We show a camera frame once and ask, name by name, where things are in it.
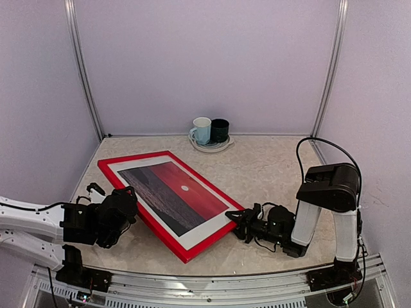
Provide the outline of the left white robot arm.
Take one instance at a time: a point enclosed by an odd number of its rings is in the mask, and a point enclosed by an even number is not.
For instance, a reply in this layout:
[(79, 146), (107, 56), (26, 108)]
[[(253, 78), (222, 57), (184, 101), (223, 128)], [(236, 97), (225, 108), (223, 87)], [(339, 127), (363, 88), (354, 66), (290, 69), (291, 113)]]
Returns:
[(81, 286), (90, 279), (87, 267), (74, 260), (76, 244), (109, 249), (136, 222), (134, 188), (110, 194), (96, 183), (87, 186), (86, 204), (59, 201), (51, 205), (1, 198), (1, 246), (53, 271), (64, 268), (67, 278)]

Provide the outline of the red and dark photo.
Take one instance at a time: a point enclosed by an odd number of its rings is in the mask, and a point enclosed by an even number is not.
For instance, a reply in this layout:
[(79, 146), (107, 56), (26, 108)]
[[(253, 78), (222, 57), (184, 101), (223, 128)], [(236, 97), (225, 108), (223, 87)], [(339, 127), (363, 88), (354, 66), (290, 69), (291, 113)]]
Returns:
[(229, 208), (172, 162), (118, 173), (177, 237)]

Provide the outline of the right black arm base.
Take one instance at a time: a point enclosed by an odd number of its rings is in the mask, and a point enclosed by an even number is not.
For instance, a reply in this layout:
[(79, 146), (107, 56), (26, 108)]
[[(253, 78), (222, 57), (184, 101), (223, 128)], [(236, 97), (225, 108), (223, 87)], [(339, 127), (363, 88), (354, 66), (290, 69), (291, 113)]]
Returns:
[(334, 259), (331, 267), (313, 269), (306, 274), (310, 291), (330, 289), (345, 284), (359, 282), (363, 279), (358, 258), (345, 262)]

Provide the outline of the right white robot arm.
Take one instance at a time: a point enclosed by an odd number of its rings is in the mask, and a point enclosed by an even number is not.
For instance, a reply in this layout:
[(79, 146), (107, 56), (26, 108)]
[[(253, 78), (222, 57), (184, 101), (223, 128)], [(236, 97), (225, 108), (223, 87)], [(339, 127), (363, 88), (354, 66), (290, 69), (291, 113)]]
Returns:
[(297, 191), (297, 211), (290, 212), (282, 205), (271, 204), (263, 219), (263, 206), (227, 211), (225, 216), (235, 222), (236, 237), (245, 243), (264, 240), (280, 246), (290, 257), (304, 257), (322, 210), (333, 215), (336, 252), (339, 261), (328, 273), (329, 280), (343, 284), (353, 275), (351, 262), (356, 259), (359, 236), (358, 196), (360, 172), (348, 163), (311, 167)]

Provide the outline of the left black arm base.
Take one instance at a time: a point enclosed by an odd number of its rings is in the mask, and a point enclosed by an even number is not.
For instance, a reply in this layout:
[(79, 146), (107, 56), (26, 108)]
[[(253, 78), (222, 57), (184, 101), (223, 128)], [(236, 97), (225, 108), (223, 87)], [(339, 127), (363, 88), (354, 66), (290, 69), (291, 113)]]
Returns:
[(107, 293), (112, 280), (109, 271), (88, 268), (83, 265), (81, 251), (74, 246), (65, 244), (63, 267), (57, 271), (55, 278), (59, 282), (82, 287), (92, 291)]

